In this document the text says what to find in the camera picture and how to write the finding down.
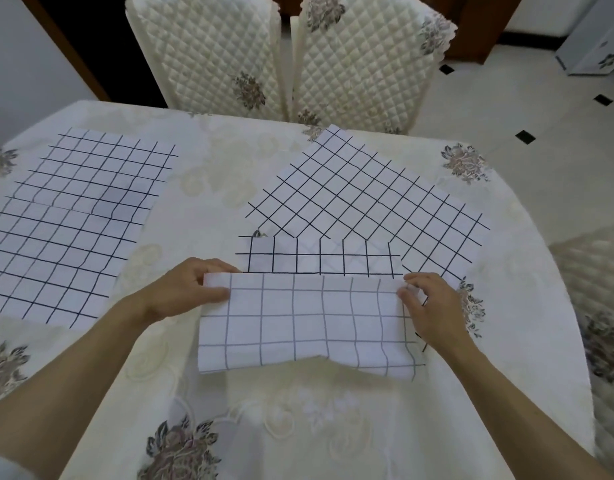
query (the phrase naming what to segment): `grid paper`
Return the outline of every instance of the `grid paper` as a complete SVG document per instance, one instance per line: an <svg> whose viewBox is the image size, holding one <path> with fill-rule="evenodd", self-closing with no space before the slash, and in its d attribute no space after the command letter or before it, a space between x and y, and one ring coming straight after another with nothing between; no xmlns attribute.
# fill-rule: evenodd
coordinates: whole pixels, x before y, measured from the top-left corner
<svg viewBox="0 0 614 480"><path fill-rule="evenodd" d="M80 128L59 134L0 202L0 313L91 327L164 188L174 148Z"/></svg>
<svg viewBox="0 0 614 480"><path fill-rule="evenodd" d="M407 271L458 287L491 227L482 213L357 142L331 125L248 203L247 218L267 235L389 242Z"/></svg>
<svg viewBox="0 0 614 480"><path fill-rule="evenodd" d="M390 244L376 246L358 236L343 242L323 237L316 242L288 235L240 236L240 269L248 273L339 274L342 276L402 276L400 256Z"/></svg>
<svg viewBox="0 0 614 480"><path fill-rule="evenodd" d="M396 290L402 280L307 274L205 275L231 289L203 306L198 369L217 372L314 356L413 379L423 345Z"/></svg>

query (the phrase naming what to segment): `wooden cabinet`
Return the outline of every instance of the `wooden cabinet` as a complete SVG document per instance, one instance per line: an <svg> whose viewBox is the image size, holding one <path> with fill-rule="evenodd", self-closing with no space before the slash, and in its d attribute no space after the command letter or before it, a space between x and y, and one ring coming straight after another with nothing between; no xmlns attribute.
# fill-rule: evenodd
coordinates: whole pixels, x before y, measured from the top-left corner
<svg viewBox="0 0 614 480"><path fill-rule="evenodd" d="M280 14L300 15L301 0L274 0ZM483 63L520 0L421 0L458 25L447 58Z"/></svg>

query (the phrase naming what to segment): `floor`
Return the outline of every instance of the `floor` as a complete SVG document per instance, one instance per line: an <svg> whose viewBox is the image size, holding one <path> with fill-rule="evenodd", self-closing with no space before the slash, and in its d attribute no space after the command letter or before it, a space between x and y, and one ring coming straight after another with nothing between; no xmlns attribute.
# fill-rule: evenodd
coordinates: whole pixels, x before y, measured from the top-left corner
<svg viewBox="0 0 614 480"><path fill-rule="evenodd" d="M281 50L291 81L288 33ZM614 223L614 72L567 76L553 52L504 45L482 66L445 64L453 72L436 74L410 136L475 146L547 244Z"/></svg>

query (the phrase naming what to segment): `wall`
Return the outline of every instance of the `wall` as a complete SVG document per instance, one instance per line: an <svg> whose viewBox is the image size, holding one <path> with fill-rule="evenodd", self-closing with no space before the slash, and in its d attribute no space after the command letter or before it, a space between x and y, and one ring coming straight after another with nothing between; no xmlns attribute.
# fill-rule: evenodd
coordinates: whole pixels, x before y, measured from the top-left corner
<svg viewBox="0 0 614 480"><path fill-rule="evenodd" d="M0 0L0 145L80 99L96 99L20 0Z"/></svg>
<svg viewBox="0 0 614 480"><path fill-rule="evenodd" d="M522 0L505 30L563 37L596 0Z"/></svg>

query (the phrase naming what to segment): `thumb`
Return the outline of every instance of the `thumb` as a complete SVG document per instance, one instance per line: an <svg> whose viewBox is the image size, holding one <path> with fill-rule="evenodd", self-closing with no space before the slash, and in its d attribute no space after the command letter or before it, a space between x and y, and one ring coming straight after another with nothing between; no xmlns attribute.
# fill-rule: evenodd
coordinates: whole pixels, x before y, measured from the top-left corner
<svg viewBox="0 0 614 480"><path fill-rule="evenodd" d="M229 288L206 288L201 287L199 298L201 303L220 303L229 299L231 290Z"/></svg>
<svg viewBox="0 0 614 480"><path fill-rule="evenodd" d="M400 288L397 291L398 298L402 300L402 303L407 306L407 310L409 310L409 315L412 318L421 317L424 313L423 305L420 303L420 300L407 288Z"/></svg>

